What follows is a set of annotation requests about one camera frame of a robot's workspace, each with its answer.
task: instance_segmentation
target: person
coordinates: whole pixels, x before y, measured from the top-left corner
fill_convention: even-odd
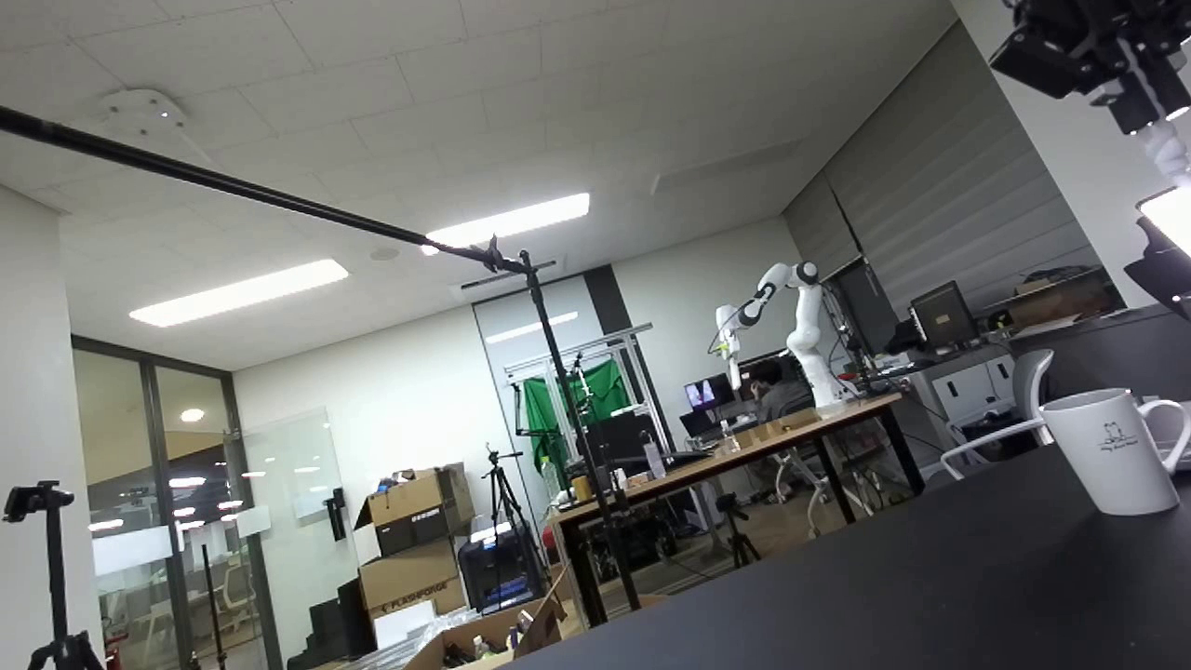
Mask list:
[[[749,370],[749,394],[755,398],[755,419],[773,419],[811,404],[811,386],[786,373],[781,360],[759,360]]]

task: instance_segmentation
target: ceiling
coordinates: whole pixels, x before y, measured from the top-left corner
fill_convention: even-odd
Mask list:
[[[0,0],[0,104],[119,141],[101,95],[228,174],[397,226],[588,188],[510,239],[559,272],[770,219],[951,25],[946,0]],[[78,336],[217,370],[421,319],[485,267],[0,139],[0,181],[64,212]],[[354,279],[172,331],[131,309],[312,258]]]

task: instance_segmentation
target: white robot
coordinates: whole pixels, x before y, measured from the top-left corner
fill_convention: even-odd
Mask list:
[[[842,378],[830,377],[825,360],[820,357],[820,314],[822,314],[822,288],[813,265],[773,265],[744,306],[717,306],[713,309],[713,355],[728,365],[728,384],[742,391],[742,337],[735,331],[761,319],[773,293],[797,291],[794,331],[786,336],[786,348],[799,360],[813,410],[843,404]]]

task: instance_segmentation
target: table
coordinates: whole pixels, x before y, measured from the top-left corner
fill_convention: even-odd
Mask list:
[[[879,398],[858,398],[858,403],[848,403],[842,410],[804,410],[804,414],[787,414],[787,418],[777,418],[770,428],[755,432],[755,438],[749,438],[735,453],[727,453],[727,456],[704,456],[704,463],[693,463],[683,468],[675,468],[670,477],[661,479],[648,479],[639,487],[634,487],[624,495],[621,507],[639,507],[639,501],[652,501],[660,495],[670,495],[678,487],[693,487],[706,477],[717,477],[727,468],[735,468],[744,463],[755,463],[755,456],[770,456],[770,453],[781,453],[781,451],[794,451],[794,445],[806,445],[820,453],[822,463],[822,471],[835,487],[835,500],[843,515],[843,521],[852,526],[856,515],[848,507],[848,495],[843,495],[843,484],[825,453],[825,444],[822,437],[835,432],[835,428],[843,428],[843,423],[856,423],[856,419],[872,419],[879,418],[885,437],[889,437],[889,445],[903,468],[903,479],[910,491],[921,491],[921,477],[918,477],[918,465],[893,419],[893,404],[900,403],[900,394],[879,394]],[[574,585],[580,590],[580,605],[588,613],[588,626],[604,626],[605,620],[605,611],[604,611],[604,598],[599,598],[599,580],[591,573],[591,561],[588,561],[588,541],[585,541],[585,527],[588,521],[599,516],[599,507],[588,501],[588,507],[574,507],[574,510],[563,510],[555,516],[559,531],[563,531],[563,549],[564,549],[564,561],[568,561],[568,573],[574,573]]]
[[[516,670],[1187,666],[1191,484],[1101,516],[1059,451],[616,619]]]

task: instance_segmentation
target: black table surface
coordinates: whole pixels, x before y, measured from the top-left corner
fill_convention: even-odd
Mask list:
[[[1101,516],[1055,451],[616,619],[516,670],[1191,666],[1191,484]]]

